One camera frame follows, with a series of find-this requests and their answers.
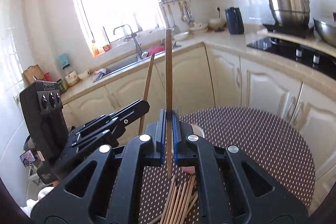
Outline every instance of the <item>stainless steel pot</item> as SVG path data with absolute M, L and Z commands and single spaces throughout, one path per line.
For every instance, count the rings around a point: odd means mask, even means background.
M 309 0 L 268 0 L 276 23 L 308 25 L 310 21 Z
M 331 18 L 315 19 L 315 29 L 322 39 L 336 47 L 336 22 Z

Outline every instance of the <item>electrical outlet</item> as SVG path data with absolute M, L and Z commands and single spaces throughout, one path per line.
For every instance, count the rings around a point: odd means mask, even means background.
M 13 96 L 14 98 L 14 101 L 16 102 L 16 104 L 18 105 L 20 103 L 20 97 L 19 97 L 19 94 L 16 95 L 16 96 Z

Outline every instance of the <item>black pitcher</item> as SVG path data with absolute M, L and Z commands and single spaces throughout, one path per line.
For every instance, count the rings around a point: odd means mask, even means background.
M 244 24 L 240 9 L 231 7 L 229 9 L 225 9 L 225 14 L 230 34 L 243 34 Z

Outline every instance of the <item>teal object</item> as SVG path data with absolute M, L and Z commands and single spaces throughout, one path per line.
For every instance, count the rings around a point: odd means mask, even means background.
M 59 57 L 57 57 L 59 64 L 61 65 L 61 68 L 63 69 L 65 66 L 70 65 L 69 59 L 67 54 L 61 54 Z

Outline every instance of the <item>triangular cutout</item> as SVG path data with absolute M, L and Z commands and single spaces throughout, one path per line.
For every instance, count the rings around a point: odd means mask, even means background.
M 251 185 L 253 194 L 258 198 L 262 195 L 265 195 L 268 192 L 271 192 L 273 187 L 264 180 L 261 175 L 259 175 L 251 166 L 246 162 L 242 162 L 241 166 L 245 172 L 245 175 Z
M 65 190 L 79 198 L 82 198 L 96 169 L 97 162 L 91 161 L 68 184 Z

